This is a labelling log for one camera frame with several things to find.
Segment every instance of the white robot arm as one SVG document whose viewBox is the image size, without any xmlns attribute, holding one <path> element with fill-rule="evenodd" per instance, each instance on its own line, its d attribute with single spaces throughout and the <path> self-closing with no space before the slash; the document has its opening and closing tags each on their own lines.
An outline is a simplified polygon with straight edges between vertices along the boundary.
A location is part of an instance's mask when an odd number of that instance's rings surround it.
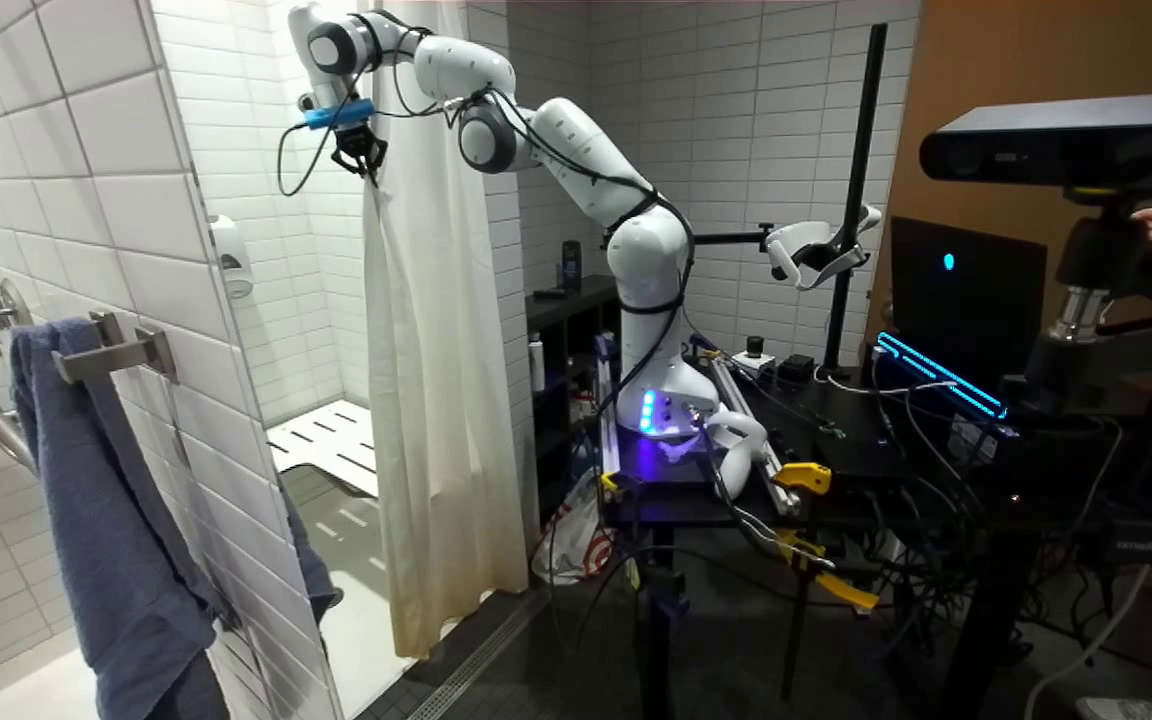
<svg viewBox="0 0 1152 720">
<path fill-rule="evenodd" d="M 476 173 L 507 173 L 528 154 L 555 175 L 571 203 L 605 227 L 619 296 L 619 394 L 617 419 L 640 437 L 694 437 L 697 411 L 718 407 L 718 390 L 686 363 L 686 286 L 694 273 L 688 220 L 626 160 L 626 154 L 571 99 L 537 113 L 518 104 L 518 72 L 493 47 L 432 37 L 389 12 L 287 16 L 295 53 L 311 77 L 307 115 L 353 132 L 367 121 L 358 81 L 381 66 L 411 66 L 436 104 L 457 104 L 457 145 Z"/>
<path fill-rule="evenodd" d="M 879 220 L 883 220 L 883 211 L 866 203 L 856 236 L 879 227 Z M 812 294 L 824 281 L 869 266 L 869 248 L 846 244 L 846 234 L 836 234 L 836 227 L 829 227 L 822 220 L 771 227 L 768 234 L 768 258 L 771 258 L 771 276 L 777 281 L 791 276 L 791 286 L 799 294 Z"/>
</svg>

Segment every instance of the towel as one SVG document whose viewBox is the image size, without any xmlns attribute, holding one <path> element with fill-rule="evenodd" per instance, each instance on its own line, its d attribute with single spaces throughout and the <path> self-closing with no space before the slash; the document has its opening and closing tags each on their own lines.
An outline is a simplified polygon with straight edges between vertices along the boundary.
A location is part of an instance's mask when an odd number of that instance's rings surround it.
<svg viewBox="0 0 1152 720">
<path fill-rule="evenodd" d="M 204 660 L 216 587 L 188 558 L 108 376 L 64 385 L 54 352 L 100 347 L 88 321 L 11 338 L 11 398 L 100 720 L 224 720 Z"/>
</svg>

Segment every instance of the white shower curtain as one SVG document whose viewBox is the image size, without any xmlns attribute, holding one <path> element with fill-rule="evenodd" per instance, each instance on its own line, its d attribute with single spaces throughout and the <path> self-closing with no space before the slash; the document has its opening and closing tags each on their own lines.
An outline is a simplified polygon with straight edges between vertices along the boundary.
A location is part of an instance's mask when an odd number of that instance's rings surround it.
<svg viewBox="0 0 1152 720">
<path fill-rule="evenodd" d="M 389 12 L 466 37 L 459 0 Z M 399 110 L 389 68 L 375 99 Z M 523 591 L 523 493 L 507 416 L 486 182 L 432 121 L 384 121 L 367 190 L 367 363 L 381 526 L 399 658 L 423 658 L 486 591 Z"/>
</svg>

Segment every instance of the computer screen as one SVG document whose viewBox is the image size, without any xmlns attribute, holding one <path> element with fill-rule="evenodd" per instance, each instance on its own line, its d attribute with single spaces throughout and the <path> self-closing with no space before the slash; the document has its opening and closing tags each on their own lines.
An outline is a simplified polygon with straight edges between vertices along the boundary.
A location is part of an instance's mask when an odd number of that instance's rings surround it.
<svg viewBox="0 0 1152 720">
<path fill-rule="evenodd" d="M 892 218 L 897 338 L 987 394 L 1030 363 L 1043 273 L 1043 244 Z"/>
</svg>

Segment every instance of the blue led light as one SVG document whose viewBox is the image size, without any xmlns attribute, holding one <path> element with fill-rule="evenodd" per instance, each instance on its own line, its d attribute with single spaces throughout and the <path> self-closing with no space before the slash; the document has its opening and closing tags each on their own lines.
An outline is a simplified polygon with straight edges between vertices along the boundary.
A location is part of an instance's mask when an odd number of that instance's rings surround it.
<svg viewBox="0 0 1152 720">
<path fill-rule="evenodd" d="M 984 390 L 967 385 L 959 372 L 938 363 L 932 358 L 918 352 L 912 345 L 897 342 L 892 332 L 879 332 L 878 347 L 888 352 L 892 361 L 900 361 L 903 369 L 920 372 L 932 385 L 950 381 L 950 394 L 955 402 L 974 403 L 976 411 L 984 411 L 991 419 L 1009 416 L 1009 403 L 999 403 Z"/>
</svg>

